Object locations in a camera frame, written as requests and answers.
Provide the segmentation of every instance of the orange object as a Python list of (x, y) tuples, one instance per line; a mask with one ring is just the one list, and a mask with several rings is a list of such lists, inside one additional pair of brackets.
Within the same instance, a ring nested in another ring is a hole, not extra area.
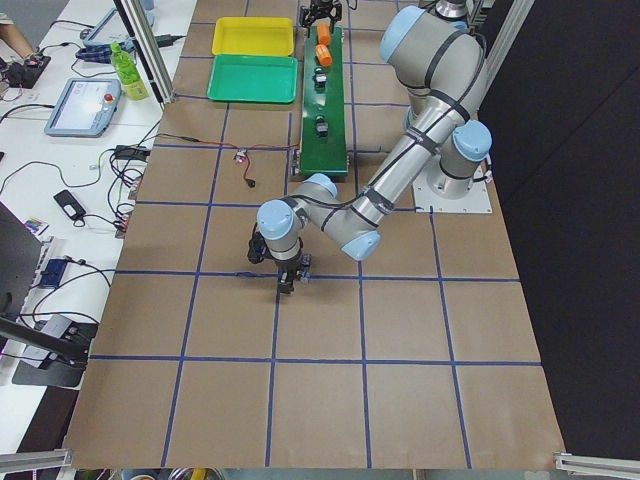
[(331, 44), (331, 32), (329, 31), (329, 25), (326, 23), (318, 24), (318, 43), (322, 45)]
[(318, 63), (323, 67), (328, 67), (333, 63), (333, 58), (331, 58), (331, 52), (327, 48), (326, 45), (322, 43), (316, 45), (316, 57), (318, 58)]

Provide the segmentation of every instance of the white mounting plate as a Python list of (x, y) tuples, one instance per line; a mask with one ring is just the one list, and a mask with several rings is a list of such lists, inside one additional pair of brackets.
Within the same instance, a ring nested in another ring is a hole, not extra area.
[[(474, 177), (483, 176), (482, 168), (478, 167)], [(433, 207), (436, 213), (493, 213), (491, 201), (485, 182), (473, 184), (469, 193), (458, 200), (448, 200), (436, 195), (427, 184), (426, 169), (413, 182), (413, 199), (416, 212), (429, 213)]]

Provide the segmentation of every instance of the green tray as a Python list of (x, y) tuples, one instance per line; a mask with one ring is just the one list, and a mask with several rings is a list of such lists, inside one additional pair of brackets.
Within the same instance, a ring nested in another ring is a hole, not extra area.
[(207, 97), (217, 102), (291, 103), (298, 61), (292, 57), (217, 55)]

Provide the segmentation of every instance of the black wall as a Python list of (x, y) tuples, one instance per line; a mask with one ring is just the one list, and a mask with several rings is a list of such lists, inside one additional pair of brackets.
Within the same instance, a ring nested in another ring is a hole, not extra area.
[(566, 450), (635, 460), (638, 20), (637, 0), (536, 1), (480, 110)]

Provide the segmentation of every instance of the green board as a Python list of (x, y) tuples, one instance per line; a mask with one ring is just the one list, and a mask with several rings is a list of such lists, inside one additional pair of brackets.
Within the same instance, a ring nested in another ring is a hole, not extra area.
[[(302, 142), (298, 170), (302, 175), (324, 173), (329, 177), (344, 177), (348, 173), (347, 146), (344, 133), (344, 86), (342, 77), (342, 29), (335, 27), (331, 35), (329, 51), (333, 63), (323, 67), (327, 82), (324, 88), (316, 87), (314, 74), (319, 67), (315, 47), (316, 27), (311, 27), (305, 41)], [(316, 133), (316, 119), (322, 116), (328, 125), (328, 134)]]
[(291, 57), (217, 55), (207, 96), (218, 102), (291, 103), (298, 61)]

